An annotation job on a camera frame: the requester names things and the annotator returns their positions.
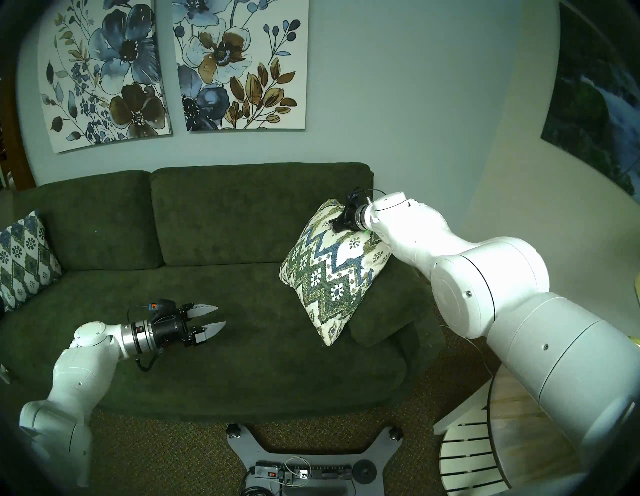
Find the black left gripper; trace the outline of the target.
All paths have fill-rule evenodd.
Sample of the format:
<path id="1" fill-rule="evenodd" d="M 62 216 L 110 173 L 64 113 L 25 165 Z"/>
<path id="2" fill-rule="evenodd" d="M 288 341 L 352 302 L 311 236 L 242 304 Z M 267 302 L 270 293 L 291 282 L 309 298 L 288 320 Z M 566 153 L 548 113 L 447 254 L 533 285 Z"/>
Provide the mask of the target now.
<path id="1" fill-rule="evenodd" d="M 187 322 L 211 312 L 218 307 L 207 304 L 193 304 L 189 308 L 155 308 L 150 320 L 150 337 L 155 348 L 181 341 L 185 347 L 198 346 L 217 335 L 226 321 L 213 322 L 200 328 L 189 328 Z"/>

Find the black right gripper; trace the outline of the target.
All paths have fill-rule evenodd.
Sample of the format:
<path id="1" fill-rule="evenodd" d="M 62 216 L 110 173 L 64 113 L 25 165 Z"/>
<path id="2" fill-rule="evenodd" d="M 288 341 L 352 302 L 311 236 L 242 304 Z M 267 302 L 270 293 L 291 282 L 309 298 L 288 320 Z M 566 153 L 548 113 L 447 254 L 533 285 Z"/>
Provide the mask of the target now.
<path id="1" fill-rule="evenodd" d="M 350 200 L 338 217 L 331 220 L 332 231 L 361 231 L 356 222 L 359 207 L 359 200 Z"/>

